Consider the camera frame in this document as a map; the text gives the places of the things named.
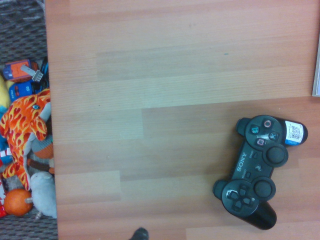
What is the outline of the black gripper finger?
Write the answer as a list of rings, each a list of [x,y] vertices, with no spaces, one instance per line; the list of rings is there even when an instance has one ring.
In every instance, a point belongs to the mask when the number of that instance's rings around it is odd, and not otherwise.
[[[129,240],[149,240],[149,232],[144,227],[139,227]]]

